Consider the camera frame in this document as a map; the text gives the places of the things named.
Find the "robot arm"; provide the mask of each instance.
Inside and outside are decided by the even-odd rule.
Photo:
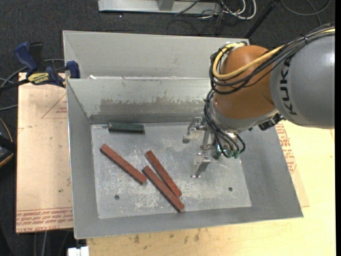
[[[211,60],[212,89],[204,114],[220,148],[241,153],[240,132],[255,125],[264,130],[282,119],[334,127],[334,25],[271,50],[227,44]]]

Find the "gray metal tray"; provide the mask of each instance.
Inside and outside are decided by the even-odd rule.
[[[100,33],[95,34],[96,41],[101,41]],[[88,71],[92,69],[91,62],[79,58],[87,57],[93,60],[94,64],[101,60],[100,49],[97,49],[97,55],[93,54],[95,58],[88,57],[82,49],[84,43],[93,44],[91,33],[64,32],[64,36],[64,41],[68,41],[65,45],[66,60],[77,59],[83,69]],[[110,50],[106,43],[114,39],[120,46],[128,45],[123,39],[130,36],[120,36],[105,33],[105,41],[100,43],[101,49]],[[132,37],[139,40],[138,45],[148,46],[168,36]],[[200,50],[215,51],[214,46],[218,40],[222,41],[222,44],[226,41],[212,38],[211,46],[204,48],[203,44],[208,44],[208,39],[194,38],[194,45],[198,49],[201,48]],[[192,40],[192,37],[174,37],[171,41],[173,51],[159,46],[155,56],[160,57],[168,50],[168,57],[176,58],[181,50],[185,51],[184,43]],[[206,56],[207,54],[196,53],[196,58],[201,61]],[[143,54],[135,62],[139,60],[145,64]],[[112,65],[112,69],[123,69],[126,64],[119,61],[115,63],[117,64]],[[152,65],[154,68],[160,67],[157,59]],[[175,77],[174,74],[169,77],[143,77],[138,70],[136,77],[122,77],[115,71],[109,73],[108,64],[105,64],[105,71],[100,65],[97,66],[99,73],[105,72],[105,75],[96,75],[94,70],[91,70],[83,72],[81,79],[69,79],[67,82],[76,238],[211,227],[302,216],[275,129],[261,132],[254,128],[251,132],[241,133],[247,143],[247,150],[240,159],[211,158],[212,162],[201,178],[191,178],[193,159],[199,151],[202,138],[185,145],[182,143],[182,137],[193,117],[202,115],[203,99],[209,90],[209,79],[204,73],[192,72],[192,66],[185,61],[176,67],[182,70],[181,74],[191,75],[188,77]],[[169,73],[176,71],[172,64],[168,69]],[[89,75],[95,76],[96,79],[88,79]],[[107,127],[111,121],[143,123],[145,134],[110,133]],[[150,182],[139,185],[103,156],[99,151],[103,143],[112,147],[139,170],[148,165],[144,153],[153,150],[182,190],[184,212],[177,213]]]

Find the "scratch mark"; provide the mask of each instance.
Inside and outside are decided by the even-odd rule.
[[[211,233],[209,233],[208,228],[205,228],[205,229],[204,229],[204,232],[206,232],[206,233],[208,234],[208,236],[211,237]]]
[[[136,235],[136,236],[134,237],[134,243],[136,243],[136,244],[139,244],[139,243],[140,243],[140,237],[139,237],[138,235]]]
[[[201,231],[201,229],[199,228],[199,229],[198,229],[198,233],[197,233],[197,234],[195,235],[195,237],[194,237],[194,241],[196,241],[196,242],[198,242],[198,241],[200,240],[200,236],[199,236],[200,231]]]
[[[32,195],[32,194],[26,194],[25,193],[25,195],[27,195],[27,196],[31,196],[31,197],[33,197],[33,198],[36,198],[36,199],[38,199],[38,200],[40,200],[40,201],[42,201],[42,202],[45,202],[45,203],[47,203],[47,204],[50,204],[50,205],[52,205],[52,206],[54,206],[54,207],[56,207],[57,209],[59,209],[60,207],[58,207],[58,206],[56,206],[56,205],[54,205],[54,204],[51,204],[49,201],[47,201],[47,200],[43,200],[43,199],[41,199],[40,197],[38,197],[38,196],[34,196],[34,195]]]

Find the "cardboard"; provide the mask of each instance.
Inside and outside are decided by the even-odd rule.
[[[16,232],[73,227],[66,90],[18,88]]]

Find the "power cord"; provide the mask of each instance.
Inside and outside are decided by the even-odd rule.
[[[250,16],[241,16],[241,14],[243,14],[245,12],[246,9],[246,2],[245,0],[242,0],[243,2],[243,8],[241,10],[237,10],[237,11],[232,11],[229,9],[229,7],[227,5],[225,5],[225,3],[222,0],[219,0],[221,6],[223,7],[223,13],[226,14],[230,14],[232,16],[235,16],[236,18],[240,19],[240,20],[250,20],[252,19],[256,13],[257,13],[257,4],[255,0],[251,0],[252,2],[252,9],[253,9],[253,13]]]
[[[330,5],[330,3],[331,3],[332,0],[328,0],[328,3],[327,3],[322,9],[320,9],[320,10],[318,10],[318,11],[315,9],[315,7],[313,6],[313,4],[312,4],[309,0],[305,0],[305,1],[308,2],[308,4],[311,6],[311,8],[314,10],[314,12],[312,12],[312,13],[297,12],[297,11],[294,11],[294,10],[290,9],[290,8],[283,2],[283,0],[281,0],[281,3],[282,3],[283,7],[284,7],[286,10],[288,10],[289,12],[291,12],[291,13],[293,13],[293,14],[296,14],[296,15],[299,15],[299,16],[313,16],[313,15],[318,15],[319,13],[323,12],[324,10],[326,10],[326,9],[329,7],[329,5]]]
[[[193,8],[193,7],[194,7],[196,4],[198,4],[200,1],[201,1],[201,0],[196,0],[196,1],[195,1],[192,5],[190,5],[187,9],[184,9],[184,10],[178,12],[178,13],[175,13],[174,16],[178,16],[178,15],[180,15],[180,14],[183,14],[183,13],[189,11],[191,8]]]
[[[35,234],[34,234],[34,242],[33,242],[33,256],[37,256],[37,235],[38,235],[38,233],[35,232]],[[45,255],[46,243],[47,243],[47,231],[45,231],[45,233],[44,233],[44,240],[43,240],[43,247],[42,247],[41,256]]]
[[[259,58],[254,61],[242,66],[241,68],[232,71],[227,74],[220,74],[218,72],[219,65],[221,63],[222,57],[224,55],[228,55],[233,49],[244,46],[246,43],[230,43],[220,48],[218,52],[214,53],[211,56],[211,67],[209,70],[209,76],[211,81],[211,86],[214,92],[219,94],[231,94],[234,93],[246,86],[251,86],[258,82],[260,79],[264,77],[261,76],[255,83],[249,84],[251,78],[261,73],[264,69],[275,63],[276,65],[271,68],[271,70],[279,64],[280,61],[283,61],[286,58],[289,58],[293,54],[295,54],[299,49],[301,49],[307,43],[319,39],[321,37],[325,37],[328,35],[335,34],[335,24],[327,23],[323,26],[320,26],[317,29],[309,32],[305,36],[299,37],[292,41],[286,42],[276,48],[269,50],[264,53]],[[251,66],[258,65],[257,68],[252,71],[250,74],[243,78],[238,78],[244,71],[249,69]],[[217,89],[217,86],[225,86],[226,90],[221,91]]]
[[[59,252],[58,252],[57,256],[61,256],[62,255],[62,252],[63,252],[63,249],[64,249],[64,245],[66,243],[66,240],[67,240],[70,232],[72,232],[72,230],[67,230],[66,231],[66,234],[65,234],[64,239],[62,241],[62,244],[60,245]]]

